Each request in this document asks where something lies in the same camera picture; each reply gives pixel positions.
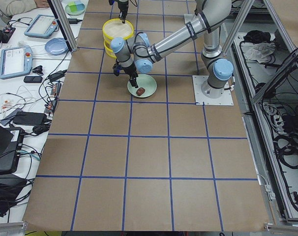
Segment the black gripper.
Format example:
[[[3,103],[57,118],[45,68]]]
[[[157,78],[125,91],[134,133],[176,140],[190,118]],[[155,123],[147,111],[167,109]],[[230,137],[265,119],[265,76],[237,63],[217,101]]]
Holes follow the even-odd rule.
[[[129,75],[129,82],[130,84],[135,87],[135,88],[138,88],[138,84],[137,84],[137,77],[138,77],[138,74],[137,74],[137,68],[135,66],[135,64],[131,64],[130,66],[128,67],[125,67],[124,68],[124,71],[126,74]]]
[[[128,2],[118,2],[118,8],[120,10],[119,19],[125,24],[126,16],[128,14]]]

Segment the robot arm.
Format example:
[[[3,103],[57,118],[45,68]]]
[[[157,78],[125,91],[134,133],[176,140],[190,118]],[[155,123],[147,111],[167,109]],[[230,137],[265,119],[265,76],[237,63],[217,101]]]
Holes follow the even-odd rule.
[[[118,3],[119,19],[124,24],[128,14],[129,0],[108,0],[109,5],[113,5],[114,2]]]
[[[114,38],[110,44],[116,55],[113,74],[118,76],[123,70],[129,75],[132,87],[138,88],[139,74],[148,74],[155,62],[203,36],[202,60],[209,76],[202,84],[202,93],[209,98],[219,98],[234,70],[232,63],[221,57],[220,45],[221,24],[230,15],[231,8],[229,0],[198,0],[192,20],[157,43],[150,44],[143,32],[130,39]]]

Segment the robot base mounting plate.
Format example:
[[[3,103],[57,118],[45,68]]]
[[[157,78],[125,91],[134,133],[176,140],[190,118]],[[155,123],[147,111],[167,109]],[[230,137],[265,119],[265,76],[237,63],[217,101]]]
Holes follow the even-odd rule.
[[[193,75],[192,79],[196,105],[234,105],[228,82],[226,82],[224,88],[214,89],[208,84],[208,76]]]

